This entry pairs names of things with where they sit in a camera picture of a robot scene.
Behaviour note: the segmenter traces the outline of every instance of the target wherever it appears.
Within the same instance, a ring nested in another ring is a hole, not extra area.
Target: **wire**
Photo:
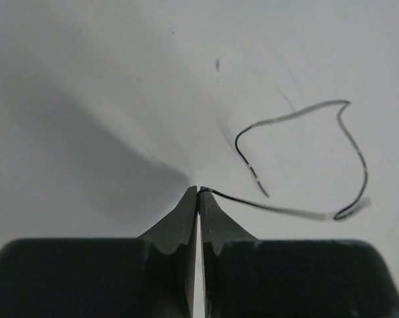
[[[306,218],[306,219],[312,219],[316,221],[324,221],[328,219],[333,219],[335,221],[339,221],[342,219],[346,219],[347,217],[350,217],[352,214],[355,214],[356,212],[359,212],[361,209],[366,207],[370,202],[369,201],[364,201],[363,199],[363,194],[366,190],[368,180],[369,180],[369,174],[367,172],[367,163],[365,160],[365,157],[363,156],[359,145],[356,143],[355,139],[351,135],[351,133],[347,130],[347,128],[344,125],[344,122],[342,120],[342,114],[344,111],[350,106],[351,102],[344,100],[344,99],[336,99],[336,100],[331,100],[331,101],[323,101],[321,103],[317,103],[314,105],[311,105],[309,107],[306,107],[304,109],[301,109],[299,111],[294,111],[293,113],[289,113],[287,115],[283,115],[280,117],[276,117],[273,119],[266,119],[263,121],[258,121],[247,128],[243,129],[235,138],[235,148],[236,151],[238,152],[239,156],[242,158],[243,162],[247,165],[248,169],[251,171],[251,174],[253,175],[255,182],[257,183],[258,187],[260,188],[261,192],[267,197],[269,197],[268,192],[264,189],[262,186],[257,173],[255,172],[254,168],[251,166],[245,155],[239,150],[238,147],[238,141],[239,138],[245,134],[246,132],[250,131],[253,128],[260,127],[260,126],[265,126],[265,125],[273,125],[276,123],[282,123],[284,121],[289,121],[291,119],[297,119],[299,117],[302,117],[304,115],[307,115],[309,113],[312,113],[314,111],[326,108],[326,107],[331,107],[331,106],[339,106],[342,105],[340,110],[337,113],[337,123],[339,125],[339,128],[343,132],[343,134],[347,137],[347,140],[350,142],[351,146],[354,148],[355,152],[357,153],[357,156],[359,157],[359,160],[362,164],[363,167],[363,182],[361,185],[361,188],[359,190],[359,193],[357,194],[356,198],[350,202],[350,204],[346,205],[340,210],[337,210],[335,212],[315,212],[315,211],[308,211],[308,210],[303,210],[303,209],[291,209],[287,207],[277,207],[274,205],[265,205],[253,201],[249,201],[246,199],[240,199],[238,197],[233,197],[231,195],[227,195],[224,193],[221,193],[220,191],[211,189],[209,187],[203,187],[198,191],[198,199],[200,198],[200,195],[204,192],[211,192],[215,195],[218,195],[219,197],[223,197],[225,199],[242,203],[245,205],[249,205],[251,207],[256,207],[258,209],[262,209],[265,211],[271,211],[274,213],[279,213],[279,214],[285,214],[285,215],[291,215],[295,217],[301,217],[301,218]]]

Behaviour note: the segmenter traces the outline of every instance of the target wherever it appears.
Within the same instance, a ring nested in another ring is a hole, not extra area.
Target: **black wire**
[[[366,203],[362,200],[362,198],[363,198],[363,194],[364,194],[367,184],[368,184],[369,175],[367,172],[367,163],[366,163],[365,157],[363,156],[363,154],[359,148],[359,145],[356,143],[353,136],[351,136],[350,132],[347,130],[347,128],[345,127],[344,122],[342,120],[342,114],[348,108],[348,106],[350,106],[350,104],[351,104],[350,101],[347,101],[344,99],[337,99],[337,100],[324,101],[321,103],[317,103],[317,104],[311,105],[309,107],[306,107],[304,109],[301,109],[299,111],[295,111],[293,113],[283,115],[281,117],[267,119],[267,120],[263,120],[263,121],[254,123],[254,124],[248,126],[247,128],[243,129],[235,138],[235,148],[236,148],[239,156],[242,158],[243,162],[247,165],[247,167],[251,171],[251,174],[254,176],[254,179],[255,179],[258,187],[260,188],[261,192],[263,192],[263,194],[265,196],[269,197],[269,194],[267,193],[267,191],[263,188],[262,184],[260,183],[260,180],[258,179],[258,176],[257,176],[256,172],[254,171],[254,168],[251,166],[251,164],[249,163],[247,158],[245,158],[245,155],[239,150],[239,147],[238,147],[239,138],[243,134],[245,134],[247,131],[249,131],[253,128],[256,128],[256,127],[260,127],[260,126],[264,126],[264,125],[272,125],[272,124],[281,123],[284,121],[289,121],[291,119],[296,119],[298,117],[307,115],[308,113],[317,111],[319,109],[323,109],[323,108],[330,107],[330,106],[342,105],[342,107],[340,108],[340,110],[338,111],[338,114],[337,114],[337,122],[338,122],[339,128],[344,133],[344,135],[347,137],[351,146],[356,151],[357,156],[359,157],[359,159],[361,161],[361,164],[363,167],[363,175],[364,175],[362,186],[359,190],[359,194],[356,196],[356,198],[354,198],[354,200],[352,200],[352,202],[350,204],[346,205],[342,209],[337,210],[335,212],[322,213],[322,212],[308,211],[308,210],[303,210],[303,209],[291,209],[291,208],[286,208],[286,207],[277,207],[277,206],[273,206],[273,205],[264,205],[261,203],[252,202],[252,201],[248,201],[245,199],[240,199],[238,197],[233,197],[231,195],[221,193],[221,192],[211,189],[209,187],[203,187],[198,191],[198,200],[197,201],[199,202],[200,196],[203,192],[211,192],[215,195],[218,195],[219,197],[223,197],[225,199],[228,199],[228,200],[231,200],[234,202],[249,205],[251,207],[256,207],[258,209],[263,209],[263,210],[271,211],[274,213],[291,215],[291,216],[302,217],[302,218],[306,218],[306,219],[313,219],[313,220],[318,220],[318,221],[324,221],[324,220],[327,220],[328,218],[339,221],[339,220],[345,219],[345,218],[351,216],[352,214],[360,211],[366,205]]]

